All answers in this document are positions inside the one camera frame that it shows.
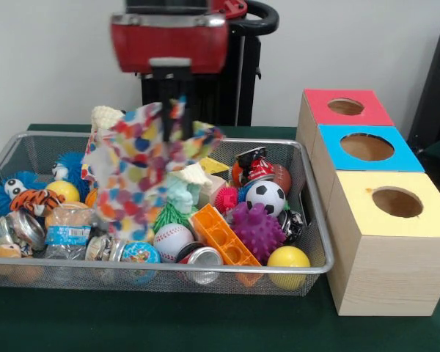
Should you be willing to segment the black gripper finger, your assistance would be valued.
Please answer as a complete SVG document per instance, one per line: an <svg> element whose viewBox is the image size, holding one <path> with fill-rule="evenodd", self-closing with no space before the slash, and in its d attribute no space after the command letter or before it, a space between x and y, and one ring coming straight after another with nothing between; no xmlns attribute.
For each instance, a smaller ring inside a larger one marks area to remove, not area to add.
<svg viewBox="0 0 440 352"><path fill-rule="evenodd" d="M186 141L190 139L194 134L191 113L193 92L193 78L191 74L187 74L183 78L183 81L181 83L181 92L184 99L184 112L182 116L181 127L183 140Z"/></svg>
<svg viewBox="0 0 440 352"><path fill-rule="evenodd" d="M167 73L159 82L160 99L162 104L161 117L163 125L163 140L168 142L172 131L172 118L170 117L172 104L170 102L173 84L173 73Z"/></svg>

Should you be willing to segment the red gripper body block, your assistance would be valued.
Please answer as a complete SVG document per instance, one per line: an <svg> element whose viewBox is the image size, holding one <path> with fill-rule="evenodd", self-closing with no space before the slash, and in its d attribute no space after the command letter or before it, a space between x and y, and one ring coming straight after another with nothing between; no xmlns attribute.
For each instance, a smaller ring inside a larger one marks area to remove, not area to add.
<svg viewBox="0 0 440 352"><path fill-rule="evenodd" d="M150 73L156 63L189 66L194 74L217 74L227 55L224 15L111 16L111 40L121 71Z"/></svg>

